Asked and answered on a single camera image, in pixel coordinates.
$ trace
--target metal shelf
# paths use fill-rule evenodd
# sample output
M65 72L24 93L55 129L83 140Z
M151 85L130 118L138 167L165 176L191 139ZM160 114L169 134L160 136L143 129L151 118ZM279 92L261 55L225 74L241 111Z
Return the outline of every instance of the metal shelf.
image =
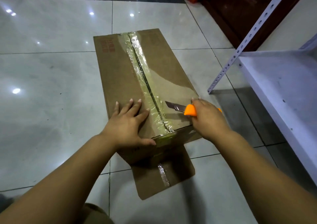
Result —
M245 52L235 64L317 184L317 50Z

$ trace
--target packing tape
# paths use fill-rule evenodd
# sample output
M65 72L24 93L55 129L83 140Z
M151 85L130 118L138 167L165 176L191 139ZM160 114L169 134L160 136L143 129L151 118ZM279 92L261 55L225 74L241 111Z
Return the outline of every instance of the packing tape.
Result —
M123 33L126 51L132 62L135 73L137 74L141 89L145 96L145 101L150 108L152 116L160 135L174 133L171 123L165 119L162 110L164 110L163 102L157 94L155 83L152 79L150 69L147 65L141 44L138 40L136 32Z
M158 164L158 169L159 169L159 172L160 172L160 174L161 174L161 177L162 177L164 186L169 187L169 186L170 186L170 183L169 183L169 181L168 181L168 179L167 179L167 177L166 177L164 167L163 167L163 165L162 165L161 163Z

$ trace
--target white tile floor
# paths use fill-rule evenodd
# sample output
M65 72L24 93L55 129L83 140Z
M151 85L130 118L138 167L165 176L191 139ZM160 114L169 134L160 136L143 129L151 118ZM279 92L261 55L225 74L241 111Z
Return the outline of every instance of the white tile floor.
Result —
M0 0L0 6L1 202L25 193L106 124L94 35L160 28L199 95L275 164L231 77L207 94L232 46L200 4ZM196 169L191 179L141 201L130 166L116 154L87 201L110 210L115 223L256 223L215 146L200 139L185 147Z

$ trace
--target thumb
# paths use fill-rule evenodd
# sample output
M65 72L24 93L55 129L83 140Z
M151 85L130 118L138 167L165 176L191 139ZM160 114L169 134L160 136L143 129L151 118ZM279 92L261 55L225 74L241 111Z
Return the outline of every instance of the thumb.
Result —
M142 139L142 138L139 138L139 143L143 146L149 146L149 145L153 145L155 146L156 143L153 139Z

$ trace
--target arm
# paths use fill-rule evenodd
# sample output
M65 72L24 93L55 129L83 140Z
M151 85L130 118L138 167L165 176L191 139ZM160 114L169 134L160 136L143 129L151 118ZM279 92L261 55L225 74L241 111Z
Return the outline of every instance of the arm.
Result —
M138 127L149 111L134 117L141 100L119 113L119 104L104 130L92 137L65 163L41 180L2 214L0 223L73 223L95 181L119 148L155 145L138 137Z
M230 166L259 223L317 223L317 200L232 131L211 103L193 100L195 129L211 141Z

